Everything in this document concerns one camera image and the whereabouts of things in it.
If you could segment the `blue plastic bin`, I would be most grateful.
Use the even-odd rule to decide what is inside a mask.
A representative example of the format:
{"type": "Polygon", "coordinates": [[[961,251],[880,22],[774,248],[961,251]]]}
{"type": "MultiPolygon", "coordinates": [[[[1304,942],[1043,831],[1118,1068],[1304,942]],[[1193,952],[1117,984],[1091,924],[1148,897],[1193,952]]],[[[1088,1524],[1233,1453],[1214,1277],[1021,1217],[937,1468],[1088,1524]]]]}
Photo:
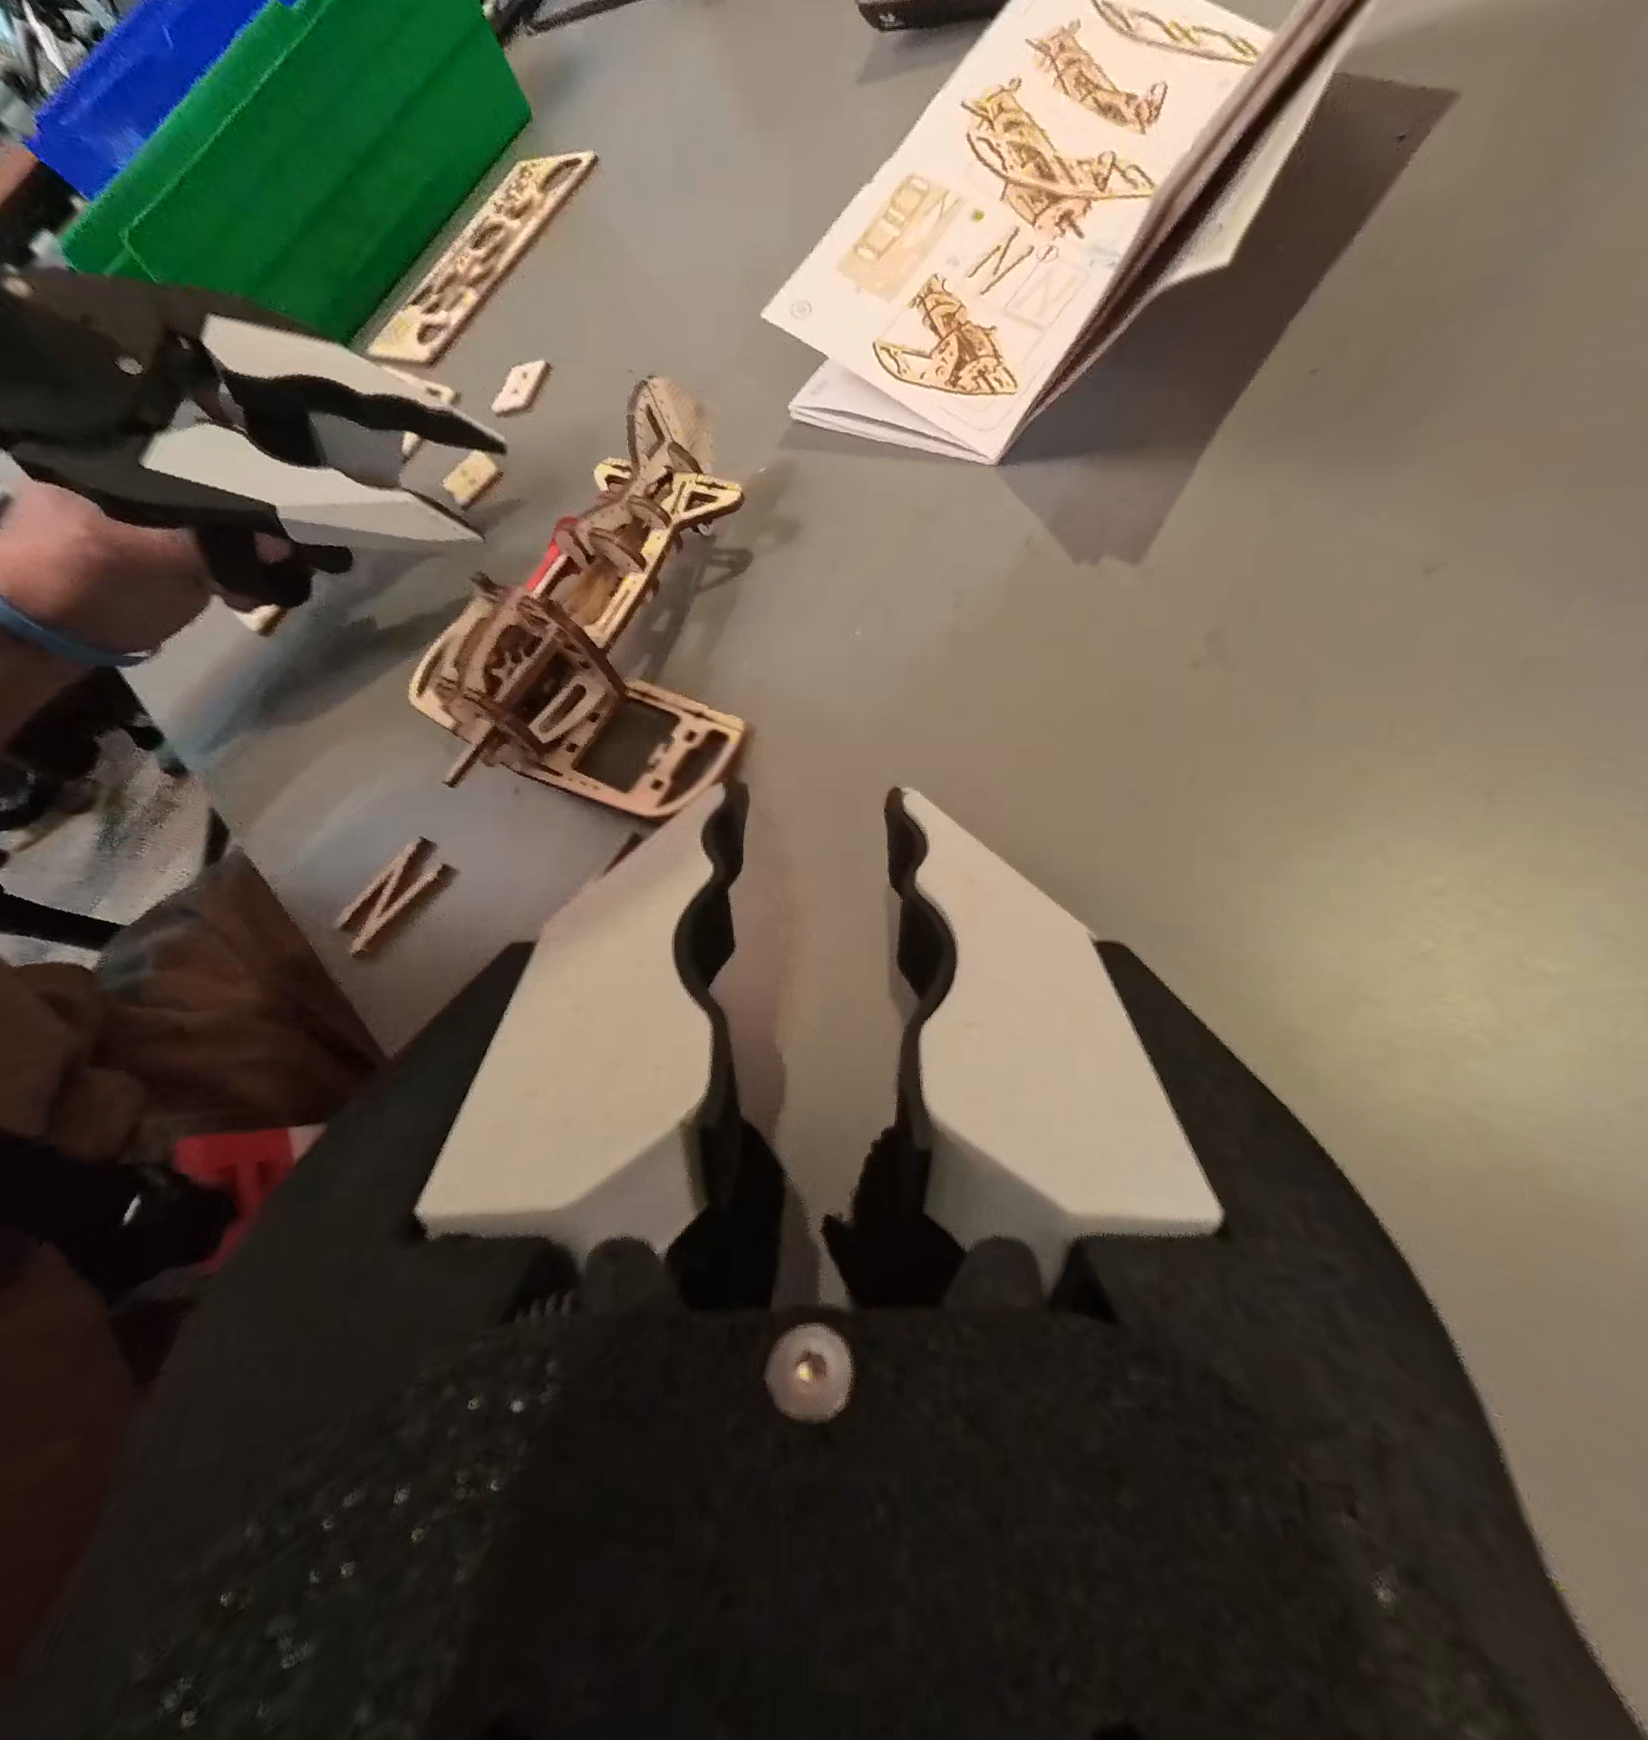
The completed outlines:
{"type": "Polygon", "coordinates": [[[88,204],[135,161],[264,2],[138,2],[47,100],[30,153],[88,204]]]}

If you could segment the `person's brown clothing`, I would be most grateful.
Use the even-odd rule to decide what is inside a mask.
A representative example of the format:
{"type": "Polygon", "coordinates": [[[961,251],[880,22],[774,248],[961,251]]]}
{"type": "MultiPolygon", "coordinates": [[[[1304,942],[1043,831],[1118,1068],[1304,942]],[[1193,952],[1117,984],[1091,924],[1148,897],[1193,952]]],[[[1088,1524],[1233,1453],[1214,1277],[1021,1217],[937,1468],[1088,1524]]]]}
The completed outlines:
{"type": "MultiPolygon", "coordinates": [[[[382,1063],[237,850],[91,968],[0,956],[0,1131],[82,1164],[321,1127],[382,1063]]],[[[88,1548],[133,1414],[100,1295],[50,1249],[0,1230],[0,1690],[88,1548]]]]}

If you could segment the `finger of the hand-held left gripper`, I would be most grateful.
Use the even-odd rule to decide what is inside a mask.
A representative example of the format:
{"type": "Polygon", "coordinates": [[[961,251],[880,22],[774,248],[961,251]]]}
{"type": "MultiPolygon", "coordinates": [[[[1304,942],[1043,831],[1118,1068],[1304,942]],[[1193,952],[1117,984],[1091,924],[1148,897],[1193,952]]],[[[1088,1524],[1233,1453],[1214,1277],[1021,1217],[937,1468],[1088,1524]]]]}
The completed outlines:
{"type": "Polygon", "coordinates": [[[137,458],[138,508],[195,530],[273,536],[349,551],[475,550],[483,537],[445,507],[400,486],[369,486],[332,466],[270,458],[240,430],[186,425],[137,458]]]}
{"type": "Polygon", "coordinates": [[[202,350],[230,401],[250,418],[329,418],[369,431],[416,437],[500,458],[507,441],[428,381],[414,381],[302,330],[207,315],[202,350]]]}

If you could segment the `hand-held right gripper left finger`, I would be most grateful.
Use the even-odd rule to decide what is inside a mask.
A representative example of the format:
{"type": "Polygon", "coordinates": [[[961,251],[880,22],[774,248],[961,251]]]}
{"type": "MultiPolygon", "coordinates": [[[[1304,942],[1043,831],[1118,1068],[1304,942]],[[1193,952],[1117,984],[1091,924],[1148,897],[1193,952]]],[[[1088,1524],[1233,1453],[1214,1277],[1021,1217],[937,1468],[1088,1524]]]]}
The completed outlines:
{"type": "Polygon", "coordinates": [[[695,1309],[769,1307],[786,1176],[713,982],[748,791],[726,783],[547,922],[414,1205],[427,1236],[655,1250],[695,1309]]]}

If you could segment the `person's left hand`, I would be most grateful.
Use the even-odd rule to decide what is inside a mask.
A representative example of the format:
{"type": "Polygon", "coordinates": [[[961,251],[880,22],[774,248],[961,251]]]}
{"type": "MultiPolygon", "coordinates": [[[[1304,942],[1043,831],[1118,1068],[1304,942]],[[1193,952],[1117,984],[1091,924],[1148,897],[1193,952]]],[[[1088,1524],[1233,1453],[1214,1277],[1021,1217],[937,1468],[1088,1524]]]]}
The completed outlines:
{"type": "Polygon", "coordinates": [[[113,520],[44,483],[0,512],[0,594],[27,614],[106,650],[146,650],[194,624],[216,584],[190,533],[113,520]]]}

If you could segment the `wooden parts sheet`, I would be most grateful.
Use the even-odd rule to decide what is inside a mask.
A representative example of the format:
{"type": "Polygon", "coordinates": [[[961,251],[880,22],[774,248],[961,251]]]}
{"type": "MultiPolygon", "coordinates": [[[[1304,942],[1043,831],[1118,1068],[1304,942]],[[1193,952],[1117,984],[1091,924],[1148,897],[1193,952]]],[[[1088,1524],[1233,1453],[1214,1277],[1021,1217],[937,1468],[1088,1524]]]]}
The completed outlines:
{"type": "Polygon", "coordinates": [[[366,354],[379,363],[437,363],[595,165],[594,151],[512,165],[366,354]]]}

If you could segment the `blue wristband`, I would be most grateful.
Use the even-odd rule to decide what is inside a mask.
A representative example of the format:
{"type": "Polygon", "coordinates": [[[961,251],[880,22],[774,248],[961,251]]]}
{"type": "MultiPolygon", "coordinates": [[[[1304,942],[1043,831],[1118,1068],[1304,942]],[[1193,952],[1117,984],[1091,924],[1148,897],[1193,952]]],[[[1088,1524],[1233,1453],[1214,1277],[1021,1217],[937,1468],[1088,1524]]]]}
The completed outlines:
{"type": "Polygon", "coordinates": [[[58,663],[82,670],[138,670],[158,658],[160,649],[146,650],[106,650],[82,638],[73,638],[54,626],[27,614],[0,594],[0,631],[30,650],[41,650],[58,663]]]}

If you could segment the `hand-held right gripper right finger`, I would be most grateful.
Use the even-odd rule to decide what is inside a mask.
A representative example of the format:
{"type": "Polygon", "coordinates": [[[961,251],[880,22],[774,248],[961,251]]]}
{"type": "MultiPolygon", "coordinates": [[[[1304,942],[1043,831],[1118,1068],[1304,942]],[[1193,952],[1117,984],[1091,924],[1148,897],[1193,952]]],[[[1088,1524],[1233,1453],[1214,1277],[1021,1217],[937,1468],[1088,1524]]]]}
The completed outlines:
{"type": "Polygon", "coordinates": [[[984,1243],[1053,1293],[1091,1238],[1221,1231],[1091,931],[921,791],[884,820],[906,1014],[895,1117],[821,1227],[849,1303],[937,1307],[984,1243]]]}

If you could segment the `wooden model airplane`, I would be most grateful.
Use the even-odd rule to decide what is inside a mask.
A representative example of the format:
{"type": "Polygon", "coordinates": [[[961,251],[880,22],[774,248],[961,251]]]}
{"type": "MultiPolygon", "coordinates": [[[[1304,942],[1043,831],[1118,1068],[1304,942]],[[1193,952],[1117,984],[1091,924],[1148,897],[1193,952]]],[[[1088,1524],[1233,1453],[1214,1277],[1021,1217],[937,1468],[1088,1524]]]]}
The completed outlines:
{"type": "Polygon", "coordinates": [[[502,771],[663,824],[726,783],[748,726],[652,683],[631,654],[647,663],[676,614],[666,578],[699,578],[741,507],[744,488],[713,468],[705,405],[676,380],[641,380],[627,454],[595,464],[594,501],[553,526],[529,580],[473,578],[410,678],[410,705],[459,746],[445,789],[502,771]]]}

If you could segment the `green plastic bin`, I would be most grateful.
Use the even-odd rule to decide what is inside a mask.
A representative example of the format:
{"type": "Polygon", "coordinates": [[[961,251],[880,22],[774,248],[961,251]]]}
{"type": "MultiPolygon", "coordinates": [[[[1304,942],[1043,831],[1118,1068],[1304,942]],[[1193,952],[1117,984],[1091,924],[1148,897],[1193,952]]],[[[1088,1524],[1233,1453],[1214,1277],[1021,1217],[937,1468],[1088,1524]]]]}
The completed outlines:
{"type": "Polygon", "coordinates": [[[347,341],[528,121],[477,2],[266,6],[58,251],[347,341]]]}

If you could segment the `zigzag wooden strut piece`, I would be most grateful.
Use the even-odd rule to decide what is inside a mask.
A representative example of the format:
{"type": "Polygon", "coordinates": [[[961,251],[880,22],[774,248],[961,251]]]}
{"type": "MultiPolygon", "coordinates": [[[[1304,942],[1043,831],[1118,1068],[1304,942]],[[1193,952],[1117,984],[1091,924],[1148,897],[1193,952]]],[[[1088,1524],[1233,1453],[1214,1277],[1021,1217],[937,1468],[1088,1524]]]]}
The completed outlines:
{"type": "Polygon", "coordinates": [[[452,879],[428,838],[413,838],[334,919],[349,937],[349,956],[376,952],[402,924],[416,919],[452,879]]]}

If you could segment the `red stool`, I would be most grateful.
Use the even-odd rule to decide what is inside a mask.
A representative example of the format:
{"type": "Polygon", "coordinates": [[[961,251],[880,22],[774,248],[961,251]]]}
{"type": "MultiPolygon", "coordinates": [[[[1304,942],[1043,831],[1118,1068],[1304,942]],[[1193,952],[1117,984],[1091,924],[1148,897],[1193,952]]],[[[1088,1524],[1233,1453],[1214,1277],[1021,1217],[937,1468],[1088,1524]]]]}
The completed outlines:
{"type": "Polygon", "coordinates": [[[175,1167],[194,1182],[226,1194],[244,1224],[287,1182],[314,1135],[321,1135],[321,1127],[181,1137],[175,1144],[175,1167]]]}

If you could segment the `instruction booklet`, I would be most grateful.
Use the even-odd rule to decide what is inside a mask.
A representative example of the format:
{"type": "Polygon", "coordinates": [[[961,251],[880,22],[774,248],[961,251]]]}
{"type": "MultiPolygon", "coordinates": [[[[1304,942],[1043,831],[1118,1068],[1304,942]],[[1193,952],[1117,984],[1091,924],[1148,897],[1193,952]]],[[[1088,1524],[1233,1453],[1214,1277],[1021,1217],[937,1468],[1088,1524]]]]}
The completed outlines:
{"type": "Polygon", "coordinates": [[[999,464],[1160,295],[1226,271],[1373,6],[1005,6],[764,319],[793,425],[999,464]]]}

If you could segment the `grey desk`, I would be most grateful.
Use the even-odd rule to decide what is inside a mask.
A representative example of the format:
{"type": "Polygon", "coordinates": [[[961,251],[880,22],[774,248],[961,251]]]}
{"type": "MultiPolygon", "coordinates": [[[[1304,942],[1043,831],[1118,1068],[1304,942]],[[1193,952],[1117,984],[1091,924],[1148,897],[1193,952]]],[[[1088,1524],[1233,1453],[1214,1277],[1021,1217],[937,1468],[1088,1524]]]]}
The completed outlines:
{"type": "Polygon", "coordinates": [[[1387,6],[1233,269],[999,468],[795,430],[764,305],[966,33],[633,6],[519,48],[598,151],[445,374],[548,359],[515,578],[633,380],[748,488],[666,678],[748,719],[720,982],[812,1221],[892,1109],[884,791],[1131,944],[1462,1348],[1648,1728],[1648,6],[1387,6]]]}

